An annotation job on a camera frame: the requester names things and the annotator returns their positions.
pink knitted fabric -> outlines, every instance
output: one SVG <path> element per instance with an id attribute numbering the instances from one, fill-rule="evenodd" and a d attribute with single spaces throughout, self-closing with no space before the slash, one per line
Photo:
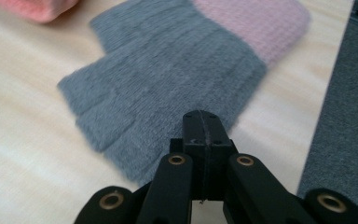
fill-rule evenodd
<path id="1" fill-rule="evenodd" d="M 248 43 L 268 67 L 306 33 L 309 12 L 297 0 L 193 0 L 209 19 Z"/>
<path id="2" fill-rule="evenodd" d="M 78 0 L 0 0 L 0 6 L 25 19 L 49 22 L 73 7 Z"/>

gray and pink garment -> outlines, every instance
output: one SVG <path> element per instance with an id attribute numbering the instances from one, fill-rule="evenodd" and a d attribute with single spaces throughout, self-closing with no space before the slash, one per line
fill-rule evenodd
<path id="1" fill-rule="evenodd" d="M 130 0 L 91 22 L 107 54 L 59 88 L 92 147 L 144 184 L 186 112 L 230 129 L 309 21 L 295 0 Z"/>

pink fabric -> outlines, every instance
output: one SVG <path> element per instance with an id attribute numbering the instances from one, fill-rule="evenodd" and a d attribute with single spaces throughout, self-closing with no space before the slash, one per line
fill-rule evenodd
<path id="1" fill-rule="evenodd" d="M 193 0 L 209 19 L 246 43 L 268 67 L 306 33 L 309 12 L 297 0 Z"/>
<path id="2" fill-rule="evenodd" d="M 23 18 L 49 22 L 73 7 L 78 0 L 0 0 L 0 6 Z"/>

gray knitted fabric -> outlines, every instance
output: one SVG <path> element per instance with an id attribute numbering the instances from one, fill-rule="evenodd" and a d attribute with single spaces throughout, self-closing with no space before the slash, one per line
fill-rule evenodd
<path id="1" fill-rule="evenodd" d="M 247 44 L 191 5 L 148 6 L 131 7 L 141 21 L 137 35 L 100 35 L 112 53 L 59 84 L 93 148 L 139 184 L 152 179 L 170 139 L 181 136 L 186 112 L 208 110 L 229 129 L 266 73 Z M 106 19 L 94 28 L 114 18 Z"/>

wood grain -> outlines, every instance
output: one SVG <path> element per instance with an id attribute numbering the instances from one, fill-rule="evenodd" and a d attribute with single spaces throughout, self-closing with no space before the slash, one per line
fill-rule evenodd
<path id="1" fill-rule="evenodd" d="M 89 21 L 121 1 L 84 0 L 39 25 L 0 9 L 0 223 L 71 223 L 98 189 L 137 189 L 75 126 L 57 83 L 103 56 Z M 304 0 L 312 24 L 269 71 L 230 137 L 296 192 L 351 1 Z M 223 223 L 194 203 L 193 223 Z"/>

